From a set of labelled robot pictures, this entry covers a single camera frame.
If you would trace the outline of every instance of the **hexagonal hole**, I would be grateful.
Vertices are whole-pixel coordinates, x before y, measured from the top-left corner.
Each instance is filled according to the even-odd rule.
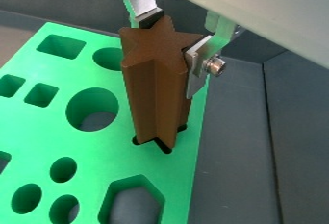
[[[100,211],[102,224],[157,224],[165,198],[146,176],[138,175],[112,183]]]

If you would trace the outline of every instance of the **hole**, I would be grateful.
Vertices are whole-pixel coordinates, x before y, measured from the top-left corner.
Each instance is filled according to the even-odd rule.
[[[78,171],[77,161],[72,158],[62,158],[55,161],[50,169],[50,176],[58,183],[65,183],[73,179]]]
[[[0,174],[6,170],[6,167],[7,167],[11,159],[13,159],[11,154],[0,151]]]
[[[102,224],[157,224],[165,198],[146,176],[138,175],[113,182],[100,211]]]
[[[121,61],[124,59],[122,50],[118,48],[105,48],[96,52],[94,60],[105,68],[121,71]]]
[[[58,92],[58,87],[39,83],[37,84],[37,86],[34,86],[33,90],[27,94],[25,102],[27,104],[45,108],[50,105],[50,102],[57,92]]]
[[[118,114],[118,100],[113,93],[102,88],[80,92],[68,106],[68,119],[80,130],[93,132],[106,128]]]
[[[81,53],[86,42],[58,35],[50,35],[38,47],[38,51],[66,59],[74,59]]]
[[[13,199],[14,211],[19,214],[30,213],[38,207],[42,200],[42,189],[35,184],[23,186],[15,193]]]
[[[0,79],[0,96],[13,97],[23,86],[26,79],[14,75],[5,75]]]
[[[70,224],[78,217],[81,205],[77,197],[59,197],[50,208],[50,220],[54,224]]]

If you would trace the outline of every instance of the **circular hole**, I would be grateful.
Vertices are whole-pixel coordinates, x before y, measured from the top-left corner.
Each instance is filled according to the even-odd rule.
[[[80,214],[80,201],[73,195],[59,197],[50,208],[50,220],[54,224],[70,224]]]
[[[50,169],[50,176],[58,183],[65,183],[73,179],[78,171],[78,164],[72,158],[62,158],[55,161]]]
[[[114,94],[102,88],[90,88],[80,92],[68,106],[70,124],[86,132],[106,128],[118,114],[118,100]]]
[[[105,68],[121,71],[121,61],[124,59],[122,50],[118,48],[104,48],[94,54],[96,62]]]
[[[38,207],[42,200],[43,192],[38,185],[29,184],[15,193],[13,199],[14,211],[19,214],[30,213]]]

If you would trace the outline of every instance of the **gray wall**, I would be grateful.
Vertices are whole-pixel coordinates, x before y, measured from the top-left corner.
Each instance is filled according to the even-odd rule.
[[[179,31],[209,33],[204,8],[187,0],[157,0],[157,3],[173,16]],[[113,33],[129,26],[122,0],[0,0],[0,10]],[[283,51],[284,48],[273,42],[247,32],[227,47],[224,55],[249,62],[265,62]]]

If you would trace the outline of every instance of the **dark gray object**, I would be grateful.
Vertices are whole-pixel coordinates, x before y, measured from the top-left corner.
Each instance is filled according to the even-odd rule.
[[[287,52],[265,62],[284,224],[329,223],[329,70]]]
[[[225,60],[211,81],[189,223],[277,224],[263,66]]]
[[[116,120],[117,115],[110,112],[97,112],[85,118],[81,130],[86,132],[98,131],[106,128]]]
[[[145,187],[136,187],[116,196],[110,224],[158,224],[161,205]]]

